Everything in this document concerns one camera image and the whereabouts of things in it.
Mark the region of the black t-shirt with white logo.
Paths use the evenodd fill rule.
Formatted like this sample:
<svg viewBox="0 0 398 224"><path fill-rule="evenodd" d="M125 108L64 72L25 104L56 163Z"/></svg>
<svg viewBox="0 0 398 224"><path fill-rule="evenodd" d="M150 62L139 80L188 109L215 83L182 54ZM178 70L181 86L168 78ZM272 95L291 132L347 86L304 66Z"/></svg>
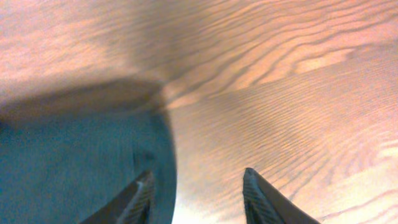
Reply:
<svg viewBox="0 0 398 224"><path fill-rule="evenodd" d="M1 222L81 223L144 171L171 223L177 160L161 84L123 78L1 104Z"/></svg>

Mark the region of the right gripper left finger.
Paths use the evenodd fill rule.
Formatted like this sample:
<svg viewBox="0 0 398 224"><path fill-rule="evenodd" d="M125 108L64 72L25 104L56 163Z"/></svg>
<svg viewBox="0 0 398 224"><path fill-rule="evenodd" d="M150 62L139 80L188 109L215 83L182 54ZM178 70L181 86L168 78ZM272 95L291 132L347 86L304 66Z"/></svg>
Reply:
<svg viewBox="0 0 398 224"><path fill-rule="evenodd" d="M155 179L147 170L81 224L151 224L154 197Z"/></svg>

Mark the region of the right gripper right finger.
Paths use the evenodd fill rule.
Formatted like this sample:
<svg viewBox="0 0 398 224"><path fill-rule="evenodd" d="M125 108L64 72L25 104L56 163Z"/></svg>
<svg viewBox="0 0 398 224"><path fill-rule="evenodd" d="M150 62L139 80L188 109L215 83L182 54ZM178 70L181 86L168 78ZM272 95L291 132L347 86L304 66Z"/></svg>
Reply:
<svg viewBox="0 0 398 224"><path fill-rule="evenodd" d="M252 168L244 172L243 199L247 224L320 224Z"/></svg>

